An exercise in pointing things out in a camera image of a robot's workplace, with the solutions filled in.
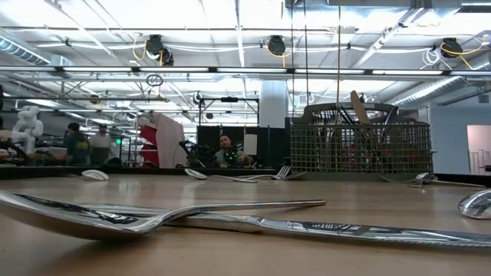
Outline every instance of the pipe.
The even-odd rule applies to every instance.
[[[179,88],[178,88],[178,87],[177,87],[175,84],[173,84],[173,83],[171,83],[171,82],[168,82],[168,83],[166,83],[166,84],[167,84],[167,86],[168,86],[168,87],[169,87],[169,88],[170,88],[172,91],[176,92],[176,93],[177,93],[177,94],[178,94],[178,95],[181,97],[181,99],[183,99],[183,100],[184,100],[184,103],[186,103],[186,105],[187,105],[187,106],[188,106],[190,109],[192,109],[192,108],[193,108],[193,103],[191,103],[191,101],[190,101],[188,98],[186,98],[186,97],[184,96],[183,92],[181,92],[181,90],[179,90]]]
[[[491,53],[480,55],[470,61],[470,65],[476,70],[491,70]],[[455,70],[466,70],[466,65],[461,65]],[[465,77],[450,77],[436,82],[418,85],[412,89],[397,95],[392,99],[379,99],[381,103],[398,105],[399,107],[417,107],[418,105],[435,99],[468,85]]]
[[[358,68],[365,61],[367,61],[371,56],[373,56],[380,48],[382,48],[391,38],[395,36],[402,28],[406,25],[406,23],[411,23],[413,19],[423,11],[422,8],[419,9],[411,9],[403,15],[402,18],[399,19],[397,25],[385,30],[382,35],[368,48],[368,50],[363,54],[363,56],[358,59],[351,67]]]
[[[100,41],[98,41],[97,38],[95,38],[92,34],[90,34],[82,25],[80,25],[74,18],[72,18],[68,13],[66,13],[61,6],[57,3],[53,3],[51,0],[44,0],[46,3],[48,3],[52,8],[56,9],[59,11],[61,14],[69,18],[70,20],[73,21],[77,25],[77,29],[87,35],[95,44],[97,44],[99,47],[103,48],[109,55],[112,55],[111,50],[109,50],[106,46],[104,46]]]
[[[12,96],[5,97],[4,100],[115,100],[115,101],[163,101],[162,98],[146,97],[23,97]]]

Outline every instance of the wooden table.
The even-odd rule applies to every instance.
[[[258,184],[187,176],[111,175],[109,182],[44,178],[0,189],[65,202],[177,208],[211,202],[326,199],[323,207],[258,210],[271,219],[434,228],[491,234],[456,204],[477,189],[369,182]],[[332,242],[284,235],[162,228],[139,241],[103,244],[51,234],[0,217],[1,275],[472,275],[489,273],[490,250]]]

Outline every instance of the white column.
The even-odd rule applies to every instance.
[[[259,126],[285,127],[288,88],[284,80],[264,80],[259,95]]]

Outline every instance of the white fabric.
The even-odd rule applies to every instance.
[[[110,147],[110,138],[107,135],[103,135],[100,133],[97,133],[89,139],[89,144],[91,147],[97,147],[97,148],[109,148]]]

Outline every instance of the spoon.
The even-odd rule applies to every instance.
[[[491,219],[491,189],[468,195],[458,206],[462,215],[473,219]]]
[[[202,174],[201,172],[197,172],[197,171],[195,171],[193,169],[184,169],[184,171],[186,172],[186,174],[188,176],[191,176],[191,177],[193,177],[195,179],[199,179],[199,180],[206,180],[207,178],[210,177],[210,176],[206,176],[206,175]],[[257,180],[253,180],[253,179],[240,179],[240,178],[235,178],[235,177],[217,176],[217,175],[213,175],[213,176],[224,178],[224,179],[228,179],[228,180],[232,180],[232,181],[237,181],[237,182],[257,183]]]
[[[83,204],[82,206],[104,212],[140,217],[171,212],[171,210],[167,209],[97,203]],[[491,235],[373,225],[346,225],[332,222],[285,221],[262,218],[257,215],[203,213],[179,218],[171,221],[168,225],[233,230],[238,232],[280,232],[290,235],[315,236],[319,238],[344,238],[355,241],[464,248],[491,248]]]
[[[137,238],[185,215],[209,211],[286,208],[325,205],[325,200],[208,204],[156,213],[148,218],[102,212],[79,205],[0,191],[0,213],[51,232],[90,240]]]

